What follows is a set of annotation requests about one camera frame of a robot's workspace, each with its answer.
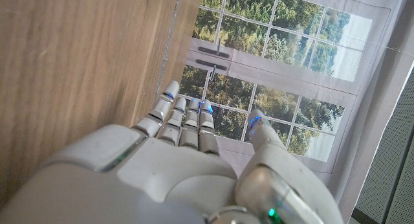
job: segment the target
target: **window handle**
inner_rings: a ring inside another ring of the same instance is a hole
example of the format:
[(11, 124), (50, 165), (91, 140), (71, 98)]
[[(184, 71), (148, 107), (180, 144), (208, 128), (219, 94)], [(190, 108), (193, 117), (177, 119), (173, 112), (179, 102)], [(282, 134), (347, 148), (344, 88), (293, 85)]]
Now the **window handle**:
[(199, 47), (199, 51), (201, 51), (201, 52), (207, 52), (208, 54), (214, 54), (216, 56), (221, 56), (221, 57), (224, 57), (224, 58), (229, 58), (230, 57), (229, 54), (223, 53), (223, 52), (220, 52), (219, 51), (220, 50), (220, 45), (221, 45), (221, 38), (219, 39), (219, 44), (217, 46), (217, 50), (207, 49), (205, 47)]

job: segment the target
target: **trees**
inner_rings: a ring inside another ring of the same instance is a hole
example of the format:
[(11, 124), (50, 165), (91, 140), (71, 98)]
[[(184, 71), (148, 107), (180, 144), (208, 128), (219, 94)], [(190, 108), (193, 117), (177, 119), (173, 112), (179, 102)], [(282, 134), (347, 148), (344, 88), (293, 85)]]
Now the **trees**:
[(202, 98), (207, 71), (186, 65), (182, 74), (180, 94)]
[(273, 25), (315, 35), (322, 11), (322, 6), (307, 1), (279, 0)]

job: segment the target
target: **green led light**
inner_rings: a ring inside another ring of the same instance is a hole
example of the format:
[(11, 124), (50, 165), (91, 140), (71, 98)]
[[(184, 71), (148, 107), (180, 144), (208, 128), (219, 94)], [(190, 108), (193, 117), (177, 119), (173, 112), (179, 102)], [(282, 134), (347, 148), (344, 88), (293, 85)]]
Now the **green led light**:
[(274, 210), (274, 208), (271, 208), (270, 210), (269, 210), (269, 216), (270, 217), (273, 217), (273, 215), (275, 215), (276, 214), (276, 211)]

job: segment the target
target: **window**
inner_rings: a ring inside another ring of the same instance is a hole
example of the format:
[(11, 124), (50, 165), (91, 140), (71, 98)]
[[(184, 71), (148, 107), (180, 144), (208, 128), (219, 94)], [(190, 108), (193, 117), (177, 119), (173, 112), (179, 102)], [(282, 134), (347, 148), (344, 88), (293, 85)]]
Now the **window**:
[(247, 116), (260, 109), (289, 152), (326, 161), (344, 107), (253, 84), (223, 74), (209, 81), (210, 72), (187, 65), (180, 85), (184, 98), (207, 98), (213, 107), (216, 134), (250, 143)]
[[(262, 110), (289, 152), (332, 173), (388, 13), (354, 0), (202, 0), (180, 94), (209, 99), (218, 136), (242, 142)], [(198, 49), (219, 42), (228, 58)], [(197, 60), (227, 70), (209, 81)]]
[(353, 82), (371, 25), (302, 0), (202, 0), (193, 37)]

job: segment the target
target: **tree foliage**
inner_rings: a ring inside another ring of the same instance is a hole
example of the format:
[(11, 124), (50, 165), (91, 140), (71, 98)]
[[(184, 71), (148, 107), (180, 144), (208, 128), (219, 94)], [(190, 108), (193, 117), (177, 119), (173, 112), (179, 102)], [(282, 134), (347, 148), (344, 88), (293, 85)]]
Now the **tree foliage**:
[(237, 78), (216, 74), (208, 84), (206, 98), (218, 104), (248, 109), (253, 83)]

